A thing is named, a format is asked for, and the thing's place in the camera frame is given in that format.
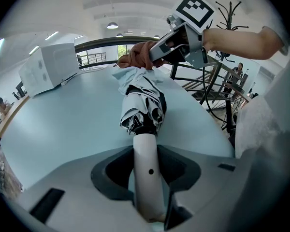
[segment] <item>brown cloth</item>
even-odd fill
[[[151,70],[153,66],[162,66],[165,63],[162,59],[157,59],[154,62],[151,62],[149,59],[149,50],[156,43],[156,41],[147,41],[135,44],[128,55],[123,55],[119,58],[117,65],[121,68],[130,66],[144,67],[147,70]]]

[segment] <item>light blue tabletop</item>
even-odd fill
[[[79,75],[30,98],[14,117],[1,145],[25,188],[68,161],[133,144],[133,135],[119,126],[123,96],[111,72]],[[220,127],[191,95],[167,76],[158,87],[167,102],[158,144],[233,157]]]

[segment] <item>white box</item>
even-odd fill
[[[79,71],[73,43],[55,44],[36,50],[19,70],[29,96],[58,86]]]

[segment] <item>coat rack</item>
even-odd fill
[[[223,6],[219,2],[216,1],[216,3],[219,4],[221,7],[223,7],[226,10],[226,12],[227,12],[227,16],[225,16],[225,14],[222,12],[222,10],[220,9],[220,7],[218,7],[218,10],[221,12],[222,16],[224,17],[224,19],[226,21],[226,23],[224,23],[224,22],[220,22],[220,23],[223,24],[226,27],[225,28],[226,30],[233,30],[233,31],[235,31],[238,28],[249,28],[248,26],[235,26],[235,27],[232,28],[232,17],[233,17],[233,15],[235,15],[234,14],[235,9],[242,3],[241,1],[234,7],[234,9],[232,9],[232,2],[230,2],[230,4],[229,4],[229,6],[230,6],[229,7],[229,11],[227,10],[227,8],[225,6]],[[214,75],[213,75],[212,80],[210,81],[209,85],[207,86],[207,88],[206,88],[206,90],[205,90],[205,92],[204,92],[204,94],[202,96],[202,99],[200,100],[200,104],[203,104],[203,102],[205,100],[205,93],[206,93],[206,95],[208,95],[208,93],[212,89],[213,84],[216,81],[217,76],[219,74],[219,71],[221,69],[223,59],[225,58],[229,62],[233,62],[233,63],[235,62],[235,61],[232,61],[232,60],[228,60],[227,59],[230,56],[230,54],[226,54],[226,53],[223,53],[223,52],[220,52],[219,53],[218,51],[216,51],[216,56],[218,56],[220,58],[220,61],[219,61],[219,64],[217,65],[217,67],[216,67],[216,70],[214,72]]]

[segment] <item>human arm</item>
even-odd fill
[[[270,28],[259,33],[206,29],[203,32],[206,51],[221,51],[249,59],[269,59],[284,46],[280,37]]]
[[[2,113],[2,114],[4,114],[4,115],[6,115],[7,114],[7,112],[1,107],[1,105],[0,105],[0,113]]]
[[[5,112],[6,113],[8,113],[9,111],[10,111],[10,109],[11,109],[11,107],[12,107],[12,105],[11,104],[9,104],[8,102],[5,104]]]

